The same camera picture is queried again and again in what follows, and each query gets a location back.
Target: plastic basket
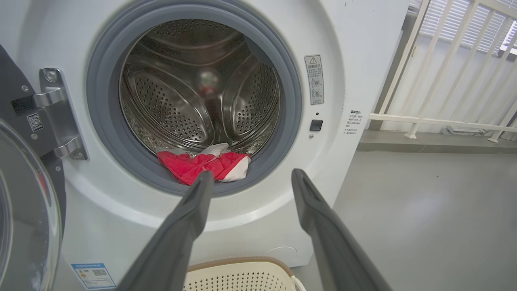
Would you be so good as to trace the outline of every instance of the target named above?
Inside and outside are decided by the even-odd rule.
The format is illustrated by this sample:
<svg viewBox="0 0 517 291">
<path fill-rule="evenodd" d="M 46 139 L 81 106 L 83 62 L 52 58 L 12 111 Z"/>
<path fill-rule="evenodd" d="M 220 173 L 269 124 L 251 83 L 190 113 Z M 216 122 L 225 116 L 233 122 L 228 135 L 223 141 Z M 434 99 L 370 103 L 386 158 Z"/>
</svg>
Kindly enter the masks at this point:
<svg viewBox="0 0 517 291">
<path fill-rule="evenodd" d="M 184 291 L 306 291 L 281 261 L 270 257 L 217 260 L 189 267 Z"/>
</svg>

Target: red and white cloth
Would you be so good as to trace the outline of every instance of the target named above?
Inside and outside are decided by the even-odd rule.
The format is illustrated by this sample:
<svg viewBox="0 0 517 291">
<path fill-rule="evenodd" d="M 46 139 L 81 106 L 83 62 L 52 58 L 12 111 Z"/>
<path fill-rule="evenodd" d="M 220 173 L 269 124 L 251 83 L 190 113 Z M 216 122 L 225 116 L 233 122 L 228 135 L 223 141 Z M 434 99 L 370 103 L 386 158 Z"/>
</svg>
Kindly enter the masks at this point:
<svg viewBox="0 0 517 291">
<path fill-rule="evenodd" d="M 221 182 L 245 178 L 251 162 L 250 156 L 228 152 L 227 149 L 227 143 L 214 144 L 195 158 L 191 158 L 180 149 L 159 148 L 157 156 L 160 163 L 167 167 L 182 184 L 192 185 L 203 171 L 211 171 L 215 180 Z"/>
</svg>

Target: screw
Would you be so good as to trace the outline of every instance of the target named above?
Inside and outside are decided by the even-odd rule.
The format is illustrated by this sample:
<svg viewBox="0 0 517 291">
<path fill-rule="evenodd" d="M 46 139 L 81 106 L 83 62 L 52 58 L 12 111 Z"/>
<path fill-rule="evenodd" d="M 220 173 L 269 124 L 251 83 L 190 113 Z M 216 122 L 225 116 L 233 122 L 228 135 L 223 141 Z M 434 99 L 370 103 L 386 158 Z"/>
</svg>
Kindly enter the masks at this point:
<svg viewBox="0 0 517 291">
<path fill-rule="evenodd" d="M 49 82 L 52 82 L 54 83 L 55 81 L 57 81 L 57 74 L 55 71 L 47 71 L 45 73 L 45 79 Z"/>
</svg>

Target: stainless steel drum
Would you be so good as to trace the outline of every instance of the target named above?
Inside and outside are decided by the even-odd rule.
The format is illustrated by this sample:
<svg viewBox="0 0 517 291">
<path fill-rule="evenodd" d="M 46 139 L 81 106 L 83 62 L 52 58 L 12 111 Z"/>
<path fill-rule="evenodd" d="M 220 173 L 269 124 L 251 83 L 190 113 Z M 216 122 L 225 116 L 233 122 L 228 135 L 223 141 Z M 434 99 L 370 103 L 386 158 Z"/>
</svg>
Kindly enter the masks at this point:
<svg viewBox="0 0 517 291">
<path fill-rule="evenodd" d="M 273 67 L 240 32 L 217 22 L 177 20 L 147 32 L 129 53 L 120 103 L 138 140 L 199 153 L 228 142 L 256 154 L 273 133 L 281 90 Z"/>
</svg>

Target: black button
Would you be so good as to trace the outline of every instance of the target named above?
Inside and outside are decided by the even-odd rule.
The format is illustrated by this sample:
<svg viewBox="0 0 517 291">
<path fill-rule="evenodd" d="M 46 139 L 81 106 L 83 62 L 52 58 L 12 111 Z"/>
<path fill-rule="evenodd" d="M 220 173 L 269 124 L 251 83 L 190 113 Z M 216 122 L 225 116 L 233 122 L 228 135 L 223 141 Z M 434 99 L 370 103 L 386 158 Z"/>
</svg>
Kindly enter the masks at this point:
<svg viewBox="0 0 517 291">
<path fill-rule="evenodd" d="M 319 132 L 320 130 L 322 130 L 322 124 L 323 120 L 313 119 L 311 121 L 311 128 L 309 130 L 312 132 Z"/>
</svg>

